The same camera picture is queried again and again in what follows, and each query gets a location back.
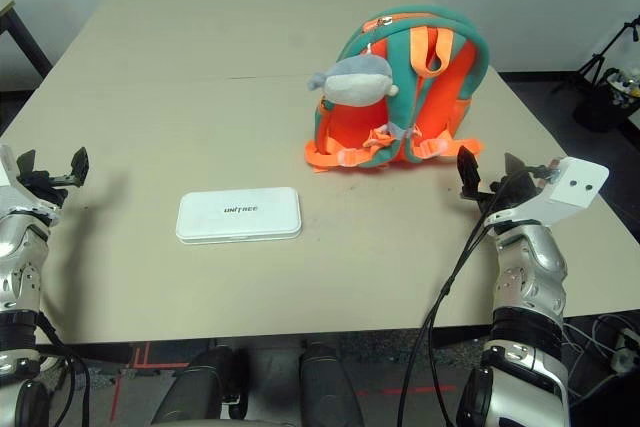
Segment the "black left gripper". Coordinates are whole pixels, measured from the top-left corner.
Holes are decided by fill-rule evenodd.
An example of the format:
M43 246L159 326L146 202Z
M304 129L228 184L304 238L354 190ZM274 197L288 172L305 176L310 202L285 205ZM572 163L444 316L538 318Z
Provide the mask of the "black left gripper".
M82 187L89 172L89 157L85 147L81 147L71 161L71 173L51 177L48 171L35 171L36 151L31 149L16 159L19 170L18 181L38 199L57 207L62 207L68 186Z

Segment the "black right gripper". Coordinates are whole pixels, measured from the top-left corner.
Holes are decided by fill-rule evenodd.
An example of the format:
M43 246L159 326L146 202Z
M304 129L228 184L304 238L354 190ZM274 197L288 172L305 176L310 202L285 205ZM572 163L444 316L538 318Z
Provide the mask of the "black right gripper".
M461 197L474 201L486 216L516 207L540 192L533 181L538 174L537 170L526 169L525 163L509 152L504 154L505 176L500 181L493 182L489 192L479 190L477 161L468 148L459 148L456 163L462 181Z

